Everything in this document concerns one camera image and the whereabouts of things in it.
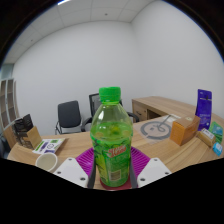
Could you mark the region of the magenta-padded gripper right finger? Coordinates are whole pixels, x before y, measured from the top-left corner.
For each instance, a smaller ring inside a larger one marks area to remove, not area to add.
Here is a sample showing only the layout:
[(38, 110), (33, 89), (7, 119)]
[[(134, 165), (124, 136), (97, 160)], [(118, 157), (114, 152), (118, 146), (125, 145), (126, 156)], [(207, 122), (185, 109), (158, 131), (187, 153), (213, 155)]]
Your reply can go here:
[(170, 174), (171, 171), (159, 158), (150, 158), (140, 150), (131, 148), (129, 183), (132, 189), (141, 188)]

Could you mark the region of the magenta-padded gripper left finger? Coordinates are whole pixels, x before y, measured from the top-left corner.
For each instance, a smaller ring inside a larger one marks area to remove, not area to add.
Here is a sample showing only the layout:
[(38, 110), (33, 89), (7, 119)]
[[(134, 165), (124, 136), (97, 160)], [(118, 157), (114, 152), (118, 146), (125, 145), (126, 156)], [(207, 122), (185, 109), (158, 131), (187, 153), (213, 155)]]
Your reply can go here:
[(76, 158), (68, 157), (54, 174), (78, 186), (92, 189), (96, 176), (93, 149), (84, 151)]

